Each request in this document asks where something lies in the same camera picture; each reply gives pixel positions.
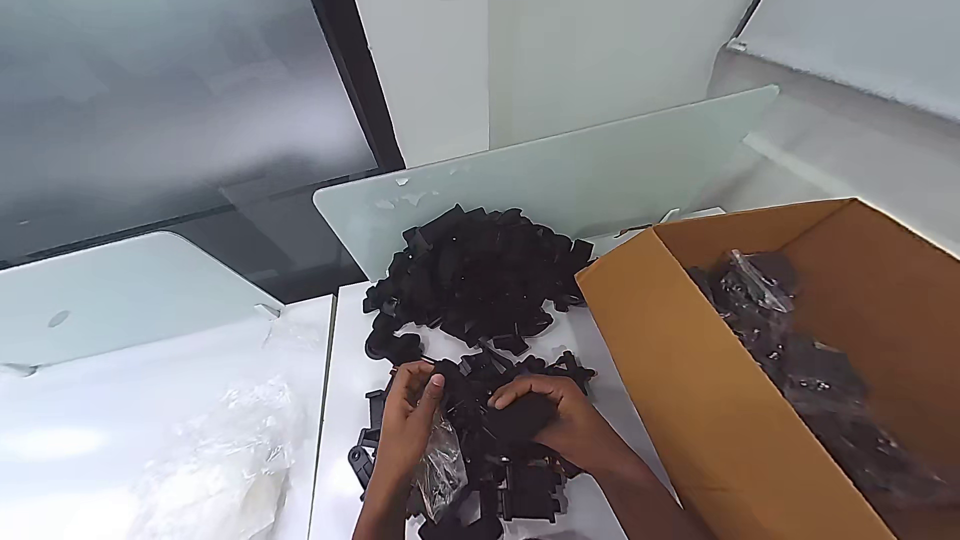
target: frosted glass panel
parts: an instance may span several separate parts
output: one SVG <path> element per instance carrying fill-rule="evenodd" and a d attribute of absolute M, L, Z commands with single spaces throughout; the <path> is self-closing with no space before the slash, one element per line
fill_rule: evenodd
<path fill-rule="evenodd" d="M 400 233 L 460 204 L 520 208 L 585 237 L 687 209 L 777 96 L 776 86 L 318 190 L 314 204 L 372 279 Z"/>
<path fill-rule="evenodd" d="M 255 317 L 283 304 L 173 233 L 0 271 L 0 363 L 64 362 Z"/>
<path fill-rule="evenodd" d="M 11 264 L 376 167 L 310 0 L 6 0 L 0 163 Z"/>

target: forearm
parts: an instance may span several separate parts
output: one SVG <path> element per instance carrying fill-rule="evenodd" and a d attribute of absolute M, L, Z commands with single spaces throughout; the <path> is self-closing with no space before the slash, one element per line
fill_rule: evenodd
<path fill-rule="evenodd" d="M 374 470 L 353 540 L 403 540 L 410 480 L 387 478 Z"/>
<path fill-rule="evenodd" d="M 631 540 L 700 540 L 703 533 L 633 451 L 591 471 Z"/>

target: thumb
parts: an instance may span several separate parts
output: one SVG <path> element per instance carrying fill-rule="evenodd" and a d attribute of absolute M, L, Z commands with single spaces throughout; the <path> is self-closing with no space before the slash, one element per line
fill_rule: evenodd
<path fill-rule="evenodd" d="M 411 413 L 411 418 L 418 423 L 429 426 L 433 423 L 433 414 L 437 410 L 437 406 L 440 405 L 440 400 L 443 398 L 444 376 L 436 373 L 430 378 L 430 381 L 423 389 L 423 397 L 420 398 L 417 408 Z"/>

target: hand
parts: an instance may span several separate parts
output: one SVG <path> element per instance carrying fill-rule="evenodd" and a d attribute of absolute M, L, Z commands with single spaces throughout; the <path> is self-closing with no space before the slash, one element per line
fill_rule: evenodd
<path fill-rule="evenodd" d="M 414 469 L 426 451 L 433 413 L 444 396 L 444 376 L 427 362 L 401 365 L 383 406 L 380 444 L 353 540 L 403 538 Z"/>
<path fill-rule="evenodd" d="M 607 420 L 567 377 L 523 375 L 493 393 L 489 406 L 505 408 L 529 393 L 543 394 L 557 405 L 557 419 L 534 440 L 557 451 L 574 465 L 596 476 L 610 467 L 623 467 L 639 458 Z"/>
<path fill-rule="evenodd" d="M 424 361 L 397 368 L 383 408 L 373 479 L 391 485 L 410 483 L 426 450 L 434 411 L 444 396 L 444 376 L 431 377 L 432 373 L 433 365 Z"/>

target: cardboard box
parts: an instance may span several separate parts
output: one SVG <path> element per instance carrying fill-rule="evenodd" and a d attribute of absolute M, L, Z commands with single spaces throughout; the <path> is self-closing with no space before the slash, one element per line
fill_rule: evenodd
<path fill-rule="evenodd" d="M 577 277 L 684 504 L 721 540 L 960 538 L 956 507 L 885 525 L 756 366 L 684 271 L 730 249 L 786 254 L 795 330 L 850 356 L 914 456 L 960 465 L 960 261 L 855 199 L 758 209 L 658 225 Z"/>

